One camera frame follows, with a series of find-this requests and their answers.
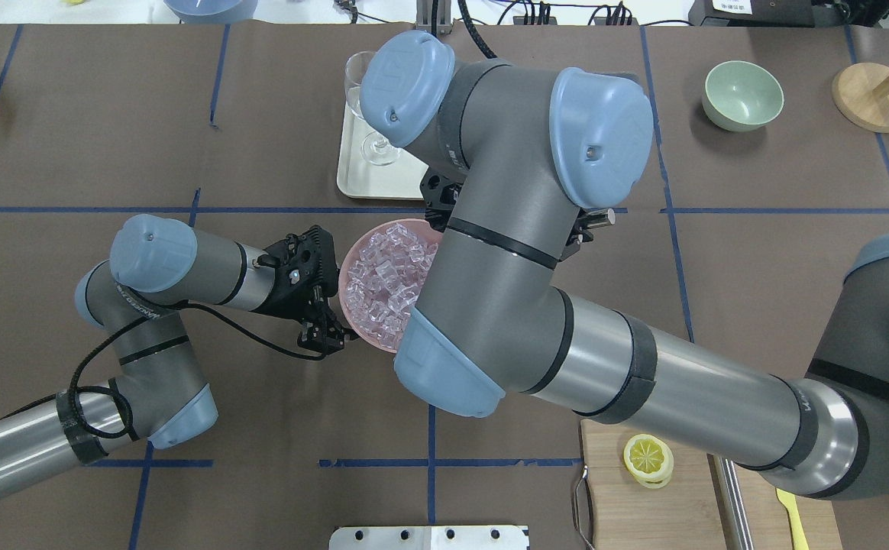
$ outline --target yellow handle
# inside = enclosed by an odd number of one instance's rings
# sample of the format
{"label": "yellow handle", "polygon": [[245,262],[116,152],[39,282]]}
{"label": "yellow handle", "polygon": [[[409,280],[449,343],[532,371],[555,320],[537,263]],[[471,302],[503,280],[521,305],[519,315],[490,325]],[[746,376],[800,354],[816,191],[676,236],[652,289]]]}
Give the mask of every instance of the yellow handle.
{"label": "yellow handle", "polygon": [[778,488],[777,500],[787,509],[787,522],[790,523],[790,540],[794,544],[794,550],[809,550],[808,540],[804,538],[801,516],[797,512],[797,499],[794,498],[793,494]]}
{"label": "yellow handle", "polygon": [[808,540],[804,538],[804,527],[801,516],[797,514],[797,504],[787,506],[787,519],[790,521],[790,539],[794,541],[794,550],[809,550]]}

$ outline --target yellow object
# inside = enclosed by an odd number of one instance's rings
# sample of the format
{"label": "yellow object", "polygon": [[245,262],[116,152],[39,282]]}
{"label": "yellow object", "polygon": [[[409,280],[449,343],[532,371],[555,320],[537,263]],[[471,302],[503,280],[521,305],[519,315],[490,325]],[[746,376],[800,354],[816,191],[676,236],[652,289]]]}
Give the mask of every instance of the yellow object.
{"label": "yellow object", "polygon": [[625,467],[643,487],[660,490],[672,478],[672,450],[654,435],[639,434],[625,445]]}
{"label": "yellow object", "polygon": [[786,490],[777,490],[777,500],[787,508],[787,521],[790,523],[790,542],[794,550],[808,550],[808,540],[804,537],[801,515],[797,512],[797,498]]}

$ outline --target green bowl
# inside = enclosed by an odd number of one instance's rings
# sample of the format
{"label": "green bowl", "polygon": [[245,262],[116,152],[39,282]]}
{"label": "green bowl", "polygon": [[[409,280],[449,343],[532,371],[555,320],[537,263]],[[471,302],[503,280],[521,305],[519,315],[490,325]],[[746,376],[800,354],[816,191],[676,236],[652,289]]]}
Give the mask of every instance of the green bowl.
{"label": "green bowl", "polygon": [[784,90],[773,74],[745,60],[727,60],[706,76],[703,110],[720,128],[749,132],[773,121],[784,108]]}

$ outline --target clear plastic ice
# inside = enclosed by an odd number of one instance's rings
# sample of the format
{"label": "clear plastic ice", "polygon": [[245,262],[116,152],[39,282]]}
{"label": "clear plastic ice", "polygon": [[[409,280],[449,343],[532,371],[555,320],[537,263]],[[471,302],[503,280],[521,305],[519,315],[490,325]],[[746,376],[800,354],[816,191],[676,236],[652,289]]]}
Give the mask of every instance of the clear plastic ice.
{"label": "clear plastic ice", "polygon": [[384,347],[397,349],[437,253],[437,243],[400,223],[374,233],[360,249],[360,260],[347,268],[350,320]]}

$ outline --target label sticker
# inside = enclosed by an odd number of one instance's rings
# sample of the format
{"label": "label sticker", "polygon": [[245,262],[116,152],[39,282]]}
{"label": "label sticker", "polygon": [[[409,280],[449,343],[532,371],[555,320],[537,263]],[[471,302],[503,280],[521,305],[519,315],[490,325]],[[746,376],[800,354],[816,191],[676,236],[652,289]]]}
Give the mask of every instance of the label sticker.
{"label": "label sticker", "polygon": [[751,0],[713,0],[713,9],[731,14],[753,15]]}

